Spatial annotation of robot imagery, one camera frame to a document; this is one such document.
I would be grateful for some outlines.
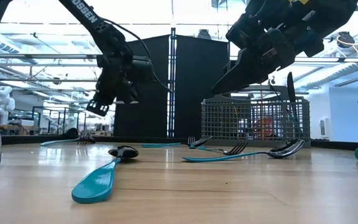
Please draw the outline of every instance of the metal mesh basket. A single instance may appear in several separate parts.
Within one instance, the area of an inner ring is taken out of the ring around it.
[[[309,101],[297,97],[296,103],[290,103],[288,94],[283,94],[287,88],[275,86],[275,91],[279,90],[279,97],[263,100],[224,96],[204,100],[201,135],[213,136],[208,143],[218,146],[247,141],[249,146],[275,147],[288,140],[304,139],[305,146],[310,147]]]

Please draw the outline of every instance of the ceiling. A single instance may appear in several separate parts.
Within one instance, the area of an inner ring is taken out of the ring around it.
[[[225,34],[238,17],[244,12],[245,4],[242,0],[228,0],[219,7],[212,7],[211,0],[87,0],[90,6],[101,17],[122,24],[141,38],[148,38],[170,33],[171,27],[177,28],[177,34],[196,35],[200,29],[208,29],[212,39],[227,41]],[[336,41],[330,42],[330,37],[340,31],[348,31],[355,38],[356,45],[349,49],[340,49]],[[124,33],[128,41],[134,38]],[[88,31],[59,3],[58,0],[13,0],[0,24],[0,42],[8,45],[15,53],[19,54],[100,54]],[[343,27],[327,36],[324,40],[325,50],[316,57],[358,57],[358,11],[352,19]],[[231,56],[236,57],[238,49],[231,45]],[[0,59],[0,64],[18,71],[22,75],[17,78],[66,78],[66,79],[97,79],[100,69],[95,67],[94,60],[36,60],[37,63],[56,65],[60,64],[90,64],[92,67],[33,67],[12,66],[18,63],[30,65],[19,59]],[[295,78],[302,77],[316,68],[325,65],[296,63],[282,71],[275,72],[270,77],[275,77],[276,85],[285,83],[288,72],[293,72]],[[341,79],[354,76],[346,75]],[[92,82],[63,82],[60,85],[53,83],[28,83],[32,86],[52,89],[82,88],[93,89]],[[59,93],[73,97],[73,93]]]

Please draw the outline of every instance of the black partition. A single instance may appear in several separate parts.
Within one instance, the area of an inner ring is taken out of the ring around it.
[[[175,138],[201,135],[201,102],[224,75],[227,42],[177,36]]]
[[[168,83],[169,35],[143,40],[150,50],[155,74]],[[129,42],[135,55],[146,56],[139,41]],[[167,91],[158,83],[139,85],[142,103],[117,105],[114,120],[114,136],[165,138],[167,137]]]

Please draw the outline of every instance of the table surface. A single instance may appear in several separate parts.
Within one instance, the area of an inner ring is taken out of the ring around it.
[[[358,162],[333,149],[198,164],[181,157],[219,154],[131,144],[140,155],[118,165],[112,197],[75,203],[71,190],[113,145],[4,146],[0,223],[358,223]]]

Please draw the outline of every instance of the spoon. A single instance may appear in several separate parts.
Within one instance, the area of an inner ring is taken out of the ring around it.
[[[107,200],[114,185],[114,171],[121,159],[131,159],[139,152],[130,146],[116,146],[109,151],[115,156],[108,164],[94,170],[86,176],[71,192],[71,197],[78,203],[96,203]]]
[[[284,146],[276,147],[270,150],[269,152],[251,152],[251,153],[238,154],[233,156],[223,156],[223,157],[214,157],[214,158],[194,158],[194,157],[182,157],[182,158],[189,162],[217,162],[217,161],[225,161],[228,159],[235,159],[244,156],[267,154],[274,159],[283,159],[288,156],[294,155],[303,147],[304,144],[305,144],[304,140],[295,139],[295,140],[288,141]]]

